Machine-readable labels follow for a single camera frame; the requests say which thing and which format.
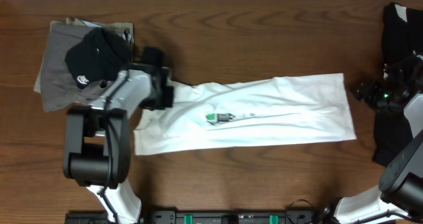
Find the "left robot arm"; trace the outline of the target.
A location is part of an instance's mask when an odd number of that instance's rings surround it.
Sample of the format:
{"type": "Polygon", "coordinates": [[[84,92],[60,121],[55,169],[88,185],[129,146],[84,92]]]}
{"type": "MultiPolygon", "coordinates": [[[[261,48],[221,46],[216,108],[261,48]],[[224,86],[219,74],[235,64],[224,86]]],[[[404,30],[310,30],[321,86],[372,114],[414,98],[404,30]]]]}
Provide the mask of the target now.
{"type": "Polygon", "coordinates": [[[87,106],[67,113],[63,173],[93,193],[104,212],[69,212],[66,223],[139,223],[141,200],[128,181],[132,158],[130,118],[138,108],[173,105],[168,67],[129,63],[87,106]]]}

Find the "white printed t-shirt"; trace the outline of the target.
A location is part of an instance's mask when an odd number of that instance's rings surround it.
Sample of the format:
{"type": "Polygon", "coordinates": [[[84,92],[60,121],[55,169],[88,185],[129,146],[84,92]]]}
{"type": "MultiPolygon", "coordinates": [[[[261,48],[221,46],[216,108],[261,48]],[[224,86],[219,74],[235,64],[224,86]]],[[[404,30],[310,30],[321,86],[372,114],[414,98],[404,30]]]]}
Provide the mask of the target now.
{"type": "Polygon", "coordinates": [[[356,138],[341,73],[173,86],[172,108],[143,111],[136,155],[356,138]]]}

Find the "beige folded garment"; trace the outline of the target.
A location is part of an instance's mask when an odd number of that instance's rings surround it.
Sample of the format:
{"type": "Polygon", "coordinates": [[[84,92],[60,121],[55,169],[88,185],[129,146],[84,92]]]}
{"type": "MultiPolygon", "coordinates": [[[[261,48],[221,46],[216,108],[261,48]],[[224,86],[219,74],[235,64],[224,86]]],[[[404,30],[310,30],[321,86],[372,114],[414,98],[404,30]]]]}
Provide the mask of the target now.
{"type": "Polygon", "coordinates": [[[134,44],[133,24],[129,22],[103,24],[69,18],[65,22],[52,21],[40,72],[34,85],[34,91],[42,96],[45,112],[61,110],[74,102],[87,105],[112,84],[112,81],[97,81],[80,89],[65,63],[67,51],[81,42],[95,27],[104,27],[117,33],[128,42],[129,47],[134,44]]]}

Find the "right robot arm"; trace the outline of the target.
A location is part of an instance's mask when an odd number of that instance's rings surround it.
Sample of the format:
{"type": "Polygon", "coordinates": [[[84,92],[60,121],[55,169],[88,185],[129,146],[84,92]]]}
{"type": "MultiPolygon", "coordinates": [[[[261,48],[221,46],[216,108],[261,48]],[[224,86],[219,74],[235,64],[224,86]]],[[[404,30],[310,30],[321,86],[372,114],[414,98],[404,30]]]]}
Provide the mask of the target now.
{"type": "Polygon", "coordinates": [[[379,184],[339,200],[332,223],[385,223],[404,219],[422,222],[422,55],[416,54],[384,69],[384,81],[366,81],[354,96],[376,111],[376,152],[385,167],[379,184]]]}

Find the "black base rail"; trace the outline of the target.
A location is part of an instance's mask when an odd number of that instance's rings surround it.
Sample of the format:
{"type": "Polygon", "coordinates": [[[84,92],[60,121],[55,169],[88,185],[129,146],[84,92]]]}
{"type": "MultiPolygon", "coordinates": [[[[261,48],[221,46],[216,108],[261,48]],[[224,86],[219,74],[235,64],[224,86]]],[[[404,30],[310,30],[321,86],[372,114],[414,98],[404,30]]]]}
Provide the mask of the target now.
{"type": "Polygon", "coordinates": [[[312,209],[255,212],[154,211],[140,217],[139,224],[319,224],[333,223],[312,209]]]}

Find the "black folded garment with logo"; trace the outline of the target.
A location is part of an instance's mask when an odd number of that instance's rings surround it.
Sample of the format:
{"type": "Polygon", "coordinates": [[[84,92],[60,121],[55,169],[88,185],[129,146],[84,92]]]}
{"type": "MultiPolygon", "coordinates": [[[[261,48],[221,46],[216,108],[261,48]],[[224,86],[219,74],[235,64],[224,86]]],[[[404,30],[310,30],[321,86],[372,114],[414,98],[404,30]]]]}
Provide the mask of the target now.
{"type": "Polygon", "coordinates": [[[67,51],[65,63],[77,87],[84,89],[97,81],[116,80],[131,58],[132,51],[121,36],[105,28],[94,28],[67,51]]]}

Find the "black t-shirt on right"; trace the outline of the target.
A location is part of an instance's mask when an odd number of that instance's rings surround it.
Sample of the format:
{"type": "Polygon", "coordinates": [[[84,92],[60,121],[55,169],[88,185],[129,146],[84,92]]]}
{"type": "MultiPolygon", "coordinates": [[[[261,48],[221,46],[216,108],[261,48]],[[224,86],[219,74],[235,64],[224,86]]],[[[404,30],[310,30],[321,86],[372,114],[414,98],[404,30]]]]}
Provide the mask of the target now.
{"type": "Polygon", "coordinates": [[[373,161],[386,167],[411,142],[404,108],[422,92],[422,11],[390,3],[383,12],[382,51],[387,101],[376,110],[373,161]]]}

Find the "grey folded garment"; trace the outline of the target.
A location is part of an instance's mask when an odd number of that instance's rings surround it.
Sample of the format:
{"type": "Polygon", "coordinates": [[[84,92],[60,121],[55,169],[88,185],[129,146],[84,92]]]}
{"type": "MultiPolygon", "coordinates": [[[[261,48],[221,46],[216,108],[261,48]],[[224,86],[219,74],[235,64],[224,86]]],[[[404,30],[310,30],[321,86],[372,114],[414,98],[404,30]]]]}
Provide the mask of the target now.
{"type": "Polygon", "coordinates": [[[128,43],[113,30],[53,24],[40,70],[43,109],[89,104],[115,82],[131,57],[128,43]]]}

